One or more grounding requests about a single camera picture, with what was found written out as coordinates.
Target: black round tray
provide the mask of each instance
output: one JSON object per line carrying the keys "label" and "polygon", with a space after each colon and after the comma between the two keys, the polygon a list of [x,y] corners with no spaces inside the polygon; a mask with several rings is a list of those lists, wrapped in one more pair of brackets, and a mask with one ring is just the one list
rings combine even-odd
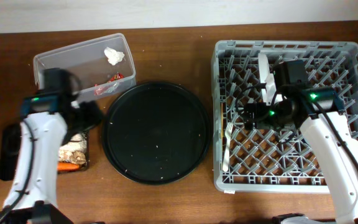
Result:
{"label": "black round tray", "polygon": [[199,99],[181,86],[134,86],[110,106],[102,144],[110,163],[144,184],[167,184],[188,175],[204,159],[211,125]]}

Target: wooden table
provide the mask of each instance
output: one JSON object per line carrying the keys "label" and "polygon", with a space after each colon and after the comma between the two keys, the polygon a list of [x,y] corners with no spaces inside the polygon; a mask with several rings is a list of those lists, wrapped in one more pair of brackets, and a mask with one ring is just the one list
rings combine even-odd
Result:
{"label": "wooden table", "polygon": [[[25,96],[36,90],[34,55],[121,32],[131,48],[138,83],[165,80],[195,93],[212,115],[211,56],[219,40],[333,40],[358,43],[357,22],[317,22],[169,29],[91,30],[0,34],[1,131],[14,121]],[[106,111],[115,97],[99,100]],[[85,172],[59,175],[59,209],[75,223],[242,223],[300,212],[313,219],[334,217],[329,195],[227,195],[215,189],[212,150],[188,177],[173,184],[149,186],[124,178],[108,162],[100,126],[90,133],[91,166]],[[0,180],[0,209],[12,182]]]}

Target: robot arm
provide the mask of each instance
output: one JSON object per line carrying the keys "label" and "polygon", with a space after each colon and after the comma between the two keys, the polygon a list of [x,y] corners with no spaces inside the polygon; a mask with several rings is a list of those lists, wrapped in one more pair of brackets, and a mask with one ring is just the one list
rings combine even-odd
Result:
{"label": "robot arm", "polygon": [[58,150],[99,124],[103,114],[94,101],[76,103],[71,76],[58,68],[45,70],[45,88],[22,104],[21,148],[0,223],[72,223],[57,209]]}
{"label": "robot arm", "polygon": [[[346,115],[339,115],[338,112],[330,112],[327,115],[358,163],[358,141],[351,138]],[[316,119],[309,117],[301,125],[300,131],[313,149],[323,171],[324,179],[333,198],[336,222],[338,224],[357,223],[358,174],[349,156],[338,144],[326,118],[322,114],[319,114]]]}
{"label": "robot arm", "polygon": [[[30,180],[24,194],[15,209],[31,208],[37,201],[51,203],[57,207],[56,178],[58,164],[58,149],[67,132],[65,120],[59,113],[49,112],[28,115],[25,121],[32,129],[35,141],[35,154]],[[4,207],[11,206],[24,188],[27,173],[31,162],[32,144],[30,131],[24,122],[21,122],[22,140],[16,175],[12,189],[5,199]]]}
{"label": "robot arm", "polygon": [[323,171],[337,223],[358,224],[358,141],[351,138],[342,100],[332,88],[313,88],[301,60],[282,62],[271,74],[266,55],[259,54],[259,67],[263,103],[238,111],[244,127],[299,128]]}

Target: gray dish rack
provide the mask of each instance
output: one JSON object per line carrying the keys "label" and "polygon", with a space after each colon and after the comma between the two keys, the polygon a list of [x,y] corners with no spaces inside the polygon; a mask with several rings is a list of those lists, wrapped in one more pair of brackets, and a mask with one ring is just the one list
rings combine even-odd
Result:
{"label": "gray dish rack", "polygon": [[[354,42],[299,42],[222,40],[211,61],[214,105],[214,184],[220,191],[328,193],[324,176],[312,149],[298,131],[286,144],[292,129],[244,130],[234,102],[240,86],[259,82],[258,53],[268,57],[270,71],[282,61],[300,59],[310,82],[333,87],[344,101],[349,129],[358,140],[358,45]],[[243,103],[259,101],[261,92],[251,89],[240,96]],[[229,171],[223,172],[223,133],[233,122]]]}

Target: fork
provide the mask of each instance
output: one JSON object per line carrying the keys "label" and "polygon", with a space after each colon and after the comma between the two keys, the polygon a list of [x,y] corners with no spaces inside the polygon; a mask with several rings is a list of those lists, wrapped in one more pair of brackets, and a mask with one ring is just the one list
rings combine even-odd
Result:
{"label": "fork", "polygon": [[229,170],[229,153],[230,153],[230,141],[231,141],[231,133],[233,129],[233,123],[228,122],[226,126],[226,131],[224,132],[224,137],[226,137],[226,148],[224,150],[224,156],[223,156],[223,164],[222,164],[222,170],[224,172],[227,172]]}

